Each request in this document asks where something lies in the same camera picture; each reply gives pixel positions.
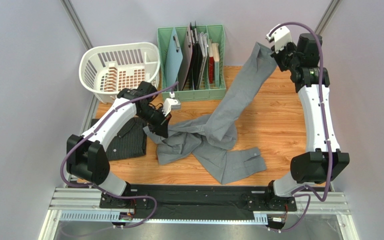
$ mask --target white laundry basket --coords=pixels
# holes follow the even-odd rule
[[[150,42],[97,46],[79,64],[79,80],[102,103],[113,103],[124,88],[135,89],[141,81],[158,88],[160,52]]]

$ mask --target white bracket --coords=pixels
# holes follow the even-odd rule
[[[180,101],[174,98],[166,98],[162,107],[164,116],[167,116],[172,110],[179,109]]]
[[[266,34],[266,39],[269,41],[269,43],[275,41],[275,53],[279,53],[279,51],[284,50],[288,43],[293,42],[290,30],[286,26],[278,28],[274,33],[272,33],[272,35],[269,36],[272,30],[278,26],[279,24],[272,28],[268,34]]]

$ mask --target black motor joint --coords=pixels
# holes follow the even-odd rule
[[[317,35],[322,45],[322,37]],[[289,42],[278,53],[275,46],[272,48],[272,57],[276,61],[279,69],[284,72],[291,72],[291,81],[295,84],[295,92],[306,86],[317,85],[319,83],[320,70],[318,63],[320,60],[316,39],[310,33],[302,33],[297,45]],[[328,87],[330,78],[327,69],[323,68],[322,84]]]
[[[153,94],[157,89],[149,82],[142,81],[137,89],[124,88],[118,93],[117,98],[124,98],[133,100],[149,94]],[[151,102],[155,99],[155,96],[147,97],[145,99],[135,102],[136,115],[145,120],[148,124],[149,130],[163,138],[168,138],[169,121],[172,115],[169,113],[167,116],[163,113],[163,106],[156,108]]]

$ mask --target plastic basket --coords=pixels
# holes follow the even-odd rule
[[[102,103],[113,103],[124,88],[135,89],[141,81],[158,88],[160,52],[150,42],[97,46],[79,64],[79,80]]]
[[[223,25],[202,25],[197,26],[196,28],[198,32],[207,33],[208,38],[212,39],[213,43],[219,44],[218,47],[220,55],[220,86],[216,87],[215,83],[209,83],[208,66],[206,64],[200,90],[194,90],[192,88],[189,88],[189,84],[187,83],[183,91],[174,91],[175,97],[179,99],[180,102],[223,99],[226,94],[225,77],[223,75],[223,66],[225,58],[225,28],[223,27]],[[182,44],[185,40],[186,29],[186,26],[175,27],[178,40]],[[157,29],[158,48],[161,58],[162,88],[168,87],[166,83],[166,75],[164,73],[164,63],[167,58],[167,52],[172,31],[173,27],[160,27]],[[164,100],[169,97],[169,92],[162,93],[162,98]]]

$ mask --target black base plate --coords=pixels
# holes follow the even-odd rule
[[[126,196],[152,196],[157,201],[153,219],[254,220],[253,211],[285,211],[285,204],[265,204],[264,186],[194,186],[132,184]],[[117,198],[100,200],[100,208],[129,208],[131,201]],[[289,212],[297,211],[294,198],[287,199]],[[152,200],[137,199],[135,218],[147,217],[154,207]]]

